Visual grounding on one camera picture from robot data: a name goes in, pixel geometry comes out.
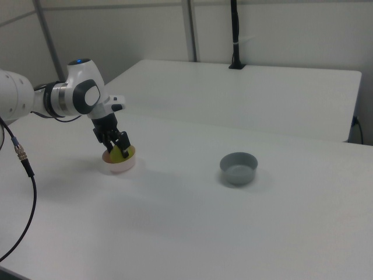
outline bowl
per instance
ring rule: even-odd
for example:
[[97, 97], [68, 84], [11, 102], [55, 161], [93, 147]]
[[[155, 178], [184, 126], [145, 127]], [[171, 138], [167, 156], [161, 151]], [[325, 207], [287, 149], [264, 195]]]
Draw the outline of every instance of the bowl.
[[103, 153], [103, 161], [111, 172], [121, 173], [121, 172], [124, 172], [124, 171], [130, 169], [131, 167], [133, 167], [135, 165], [136, 149], [132, 145], [130, 146], [130, 149], [133, 150], [133, 156], [130, 159], [125, 160], [124, 162], [119, 162], [119, 163], [113, 163], [111, 161], [109, 152], [107, 150]]
[[257, 167], [256, 157], [244, 152], [230, 153], [220, 161], [224, 179], [233, 185], [250, 183], [255, 177]]

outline yellow ball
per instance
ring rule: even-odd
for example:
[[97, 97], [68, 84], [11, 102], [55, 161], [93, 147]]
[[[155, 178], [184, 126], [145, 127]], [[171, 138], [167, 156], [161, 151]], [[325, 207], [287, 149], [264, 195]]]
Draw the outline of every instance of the yellow ball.
[[119, 162], [124, 162], [125, 160], [128, 160], [130, 159], [132, 156], [133, 156], [133, 150], [132, 150], [132, 146], [130, 146], [128, 148], [128, 157], [124, 158], [122, 156], [122, 152], [120, 150], [120, 148], [118, 146], [114, 146], [113, 149], [111, 150], [110, 152], [110, 160], [111, 162], [113, 163], [119, 163]]

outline cable connector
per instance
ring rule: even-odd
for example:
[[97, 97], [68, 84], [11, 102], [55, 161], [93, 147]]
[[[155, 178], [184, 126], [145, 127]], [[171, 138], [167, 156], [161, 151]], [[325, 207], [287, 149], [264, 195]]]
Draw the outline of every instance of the cable connector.
[[35, 174], [34, 174], [34, 171], [31, 168], [30, 162], [29, 162], [29, 160], [27, 158], [27, 155], [26, 155], [23, 147], [18, 142], [18, 140], [17, 140], [16, 137], [12, 137], [12, 142], [14, 144], [14, 150], [16, 151], [16, 154], [18, 155], [18, 158], [21, 161], [21, 163], [22, 163], [22, 165], [23, 165], [23, 167], [24, 167], [27, 175], [29, 177], [33, 177]]
[[25, 159], [27, 159], [27, 155], [23, 149], [23, 147], [21, 146], [21, 144], [18, 144], [16, 146], [14, 146], [14, 150], [16, 151], [16, 154], [18, 155], [18, 158], [20, 161], [23, 161]]

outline black cable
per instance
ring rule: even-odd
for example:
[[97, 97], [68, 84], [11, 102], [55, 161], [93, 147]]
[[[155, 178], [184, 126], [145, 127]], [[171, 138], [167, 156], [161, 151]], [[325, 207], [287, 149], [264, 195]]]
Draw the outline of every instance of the black cable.
[[33, 207], [31, 209], [31, 214], [30, 214], [30, 217], [29, 217], [29, 221], [27, 222], [27, 225], [26, 225], [25, 229], [23, 230], [21, 236], [18, 238], [17, 242], [13, 245], [13, 247], [5, 255], [3, 255], [0, 258], [0, 263], [1, 263], [7, 256], [9, 256], [15, 250], [15, 248], [19, 245], [19, 243], [24, 238], [26, 232], [28, 231], [28, 229], [31, 225], [31, 222], [33, 220], [34, 213], [35, 213], [37, 192], [36, 192], [36, 182], [35, 182], [35, 179], [34, 179], [34, 172], [31, 169], [30, 162], [29, 162], [29, 160], [26, 156], [26, 153], [24, 152], [22, 146], [18, 143], [17, 138], [13, 135], [12, 131], [6, 125], [6, 123], [4, 122], [4, 120], [1, 117], [0, 117], [0, 124], [2, 125], [2, 127], [4, 127], [8, 131], [9, 135], [12, 137], [12, 142], [15, 146], [15, 150], [16, 150], [16, 153], [18, 155], [18, 158], [20, 159], [27, 175], [31, 178], [31, 182], [33, 183], [33, 190], [34, 190]]
[[2, 130], [2, 141], [1, 141], [1, 145], [0, 145], [0, 151], [1, 151], [2, 146], [4, 145], [5, 132], [4, 132], [4, 127], [2, 126], [2, 124], [0, 124], [0, 127], [1, 127], [1, 130]]
[[364, 138], [363, 138], [363, 130], [361, 129], [361, 124], [359, 122], [359, 120], [357, 119], [356, 120], [356, 124], [359, 126], [359, 130], [360, 130], [360, 139], [361, 139], [361, 144], [363, 145], [364, 144]]
[[10, 137], [13, 138], [14, 134], [13, 132], [9, 129], [9, 127], [6, 125], [6, 123], [3, 121], [3, 119], [0, 117], [0, 124], [6, 129], [6, 131], [9, 133]]
[[53, 118], [53, 117], [48, 117], [47, 115], [43, 115], [43, 114], [40, 114], [38, 112], [34, 112], [34, 111], [31, 111], [31, 113], [37, 115], [38, 117], [41, 117], [41, 118]]
[[78, 118], [80, 118], [82, 115], [79, 115], [79, 116], [77, 116], [76, 118], [73, 118], [72, 120], [68, 120], [68, 121], [61, 121], [61, 120], [59, 120], [59, 119], [57, 119], [57, 118], [54, 118], [56, 121], [59, 121], [59, 122], [61, 122], [61, 123], [69, 123], [69, 122], [71, 122], [71, 121], [75, 121], [75, 120], [77, 120]]
[[[34, 112], [34, 111], [31, 111], [31, 113], [33, 113], [33, 114], [35, 114], [35, 115], [37, 115], [37, 116], [39, 116], [39, 117], [41, 117], [41, 118], [54, 118], [54, 117], [49, 117], [49, 116], [47, 116], [47, 115], [43, 115], [43, 114], [40, 114], [40, 113], [38, 113], [38, 112]], [[59, 120], [59, 119], [57, 119], [57, 118], [54, 118], [56, 121], [59, 121], [59, 122], [61, 122], [61, 123], [69, 123], [69, 122], [71, 122], [71, 121], [75, 121], [75, 120], [77, 120], [78, 118], [80, 118], [81, 117], [81, 115], [79, 115], [79, 116], [77, 116], [76, 118], [73, 118], [72, 120], [68, 120], [68, 121], [61, 121], [61, 120]]]
[[27, 230], [29, 229], [30, 225], [31, 225], [31, 221], [33, 220], [33, 216], [34, 216], [34, 213], [35, 213], [35, 207], [36, 207], [36, 196], [37, 196], [37, 193], [36, 193], [36, 183], [35, 183], [35, 178], [34, 176], [31, 176], [31, 181], [33, 182], [33, 190], [34, 190], [34, 201], [33, 201], [33, 207], [31, 209], [31, 214], [30, 214], [30, 217], [29, 217], [29, 221], [27, 222], [27, 225], [25, 227], [25, 229], [23, 230], [21, 236], [18, 238], [16, 244], [14, 244], [14, 246], [5, 254], [3, 255], [1, 258], [0, 258], [0, 263], [7, 257], [9, 256], [13, 251], [14, 249], [19, 245], [19, 243], [22, 241], [22, 239], [24, 238]]

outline white wall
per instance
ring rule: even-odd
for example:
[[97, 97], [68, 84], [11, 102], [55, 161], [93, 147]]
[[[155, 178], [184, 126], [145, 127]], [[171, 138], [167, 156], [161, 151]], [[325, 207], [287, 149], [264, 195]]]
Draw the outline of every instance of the white wall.
[[42, 1], [65, 75], [65, 65], [82, 57], [97, 64], [105, 83], [145, 58], [191, 59], [180, 0], [101, 3]]
[[0, 68], [27, 77], [35, 86], [57, 74], [32, 0], [0, 1]]
[[[230, 63], [230, 6], [201, 2], [195, 1], [199, 60]], [[240, 45], [244, 63], [361, 71], [356, 114], [373, 145], [372, 2], [246, 4], [238, 13], [240, 37], [253, 36]], [[353, 140], [360, 141], [356, 133]]]

